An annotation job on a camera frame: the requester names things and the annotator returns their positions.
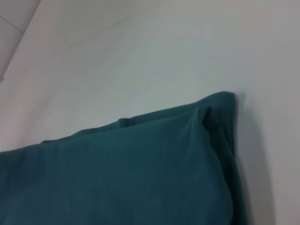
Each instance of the white surface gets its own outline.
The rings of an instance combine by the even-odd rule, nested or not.
[[[230,90],[252,224],[300,224],[300,2],[110,0],[109,20],[84,2],[42,0],[0,83],[0,149]]]
[[[25,31],[40,0],[0,0],[0,16]]]
[[[20,31],[0,18],[0,82],[21,38]]]
[[[43,0],[5,77],[99,35],[159,2],[160,0]]]

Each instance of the teal pillow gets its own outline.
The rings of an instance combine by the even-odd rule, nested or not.
[[[0,153],[3,225],[246,225],[235,95]]]

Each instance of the teal fabric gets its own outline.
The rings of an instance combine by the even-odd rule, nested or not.
[[[246,225],[235,95],[0,153],[1,225]]]

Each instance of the white wall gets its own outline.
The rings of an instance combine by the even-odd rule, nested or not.
[[[0,82],[40,0],[0,0]]]
[[[300,224],[300,2],[42,0],[0,83],[0,149],[239,94],[255,225]]]

